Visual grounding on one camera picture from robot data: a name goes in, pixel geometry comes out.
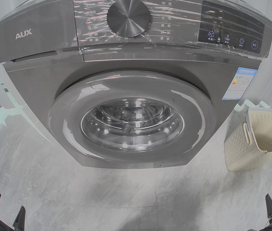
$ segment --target control panel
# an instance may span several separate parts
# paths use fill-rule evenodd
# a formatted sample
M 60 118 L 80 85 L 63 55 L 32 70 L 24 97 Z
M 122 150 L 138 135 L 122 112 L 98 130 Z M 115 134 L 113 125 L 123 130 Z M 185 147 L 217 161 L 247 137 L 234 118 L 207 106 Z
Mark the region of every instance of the control panel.
M 74 0 L 79 45 L 118 42 L 186 44 L 197 41 L 202 0 L 132 0 L 134 5 L 138 4 L 137 13 L 140 14 L 134 11 L 136 14 L 129 15 L 130 18 L 121 13 L 126 13 L 124 1 L 130 2 Z M 126 31 L 136 30 L 135 33 L 122 34 L 117 28 L 120 21 L 125 25 L 129 22 Z
M 243 12 L 203 1 L 198 41 L 260 53 L 264 24 Z
M 73 0 L 79 46 L 218 44 L 260 54 L 265 24 L 217 0 Z

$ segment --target plastic wrap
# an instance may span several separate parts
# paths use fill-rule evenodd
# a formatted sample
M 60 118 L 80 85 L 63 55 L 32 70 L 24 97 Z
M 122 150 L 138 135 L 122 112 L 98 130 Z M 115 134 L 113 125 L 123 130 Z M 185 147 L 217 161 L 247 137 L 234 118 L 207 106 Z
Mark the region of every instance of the plastic wrap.
M 131 38 L 116 35 L 107 25 L 108 9 L 116 1 L 74 0 L 78 44 L 83 53 L 93 45 L 103 44 L 99 51 L 104 48 L 104 52 L 109 52 L 111 44 L 120 43 L 118 52 L 124 48 L 123 43 L 147 43 L 195 46 L 257 60 L 268 56 L 272 22 L 249 6 L 243 7 L 240 0 L 140 0 L 148 7 L 151 20 L 142 34 Z

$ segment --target washing machine top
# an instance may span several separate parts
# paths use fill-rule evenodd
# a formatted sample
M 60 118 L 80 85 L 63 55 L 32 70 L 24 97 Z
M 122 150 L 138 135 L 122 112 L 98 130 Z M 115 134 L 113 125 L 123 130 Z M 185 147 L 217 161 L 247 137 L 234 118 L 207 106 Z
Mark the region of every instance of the washing machine top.
M 86 61 L 88 52 L 137 43 L 261 60 L 271 41 L 272 22 L 242 0 L 29 0 L 0 20 L 0 63 L 75 48 Z

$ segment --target front-load washing machine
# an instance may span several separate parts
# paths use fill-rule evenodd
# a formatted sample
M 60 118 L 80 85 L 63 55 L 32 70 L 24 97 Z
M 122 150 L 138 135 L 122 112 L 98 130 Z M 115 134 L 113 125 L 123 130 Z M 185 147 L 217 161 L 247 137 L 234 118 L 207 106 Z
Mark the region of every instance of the front-load washing machine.
M 0 20 L 0 63 L 81 165 L 187 164 L 272 41 L 241 0 L 29 0 Z

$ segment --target white plastic basket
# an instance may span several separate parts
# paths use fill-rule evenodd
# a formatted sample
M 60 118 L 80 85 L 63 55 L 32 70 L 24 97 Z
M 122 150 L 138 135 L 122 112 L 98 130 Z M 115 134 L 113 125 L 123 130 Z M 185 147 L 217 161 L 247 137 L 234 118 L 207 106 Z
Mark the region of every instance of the white plastic basket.
M 251 107 L 226 139 L 225 158 L 230 171 L 256 168 L 272 159 L 272 109 Z

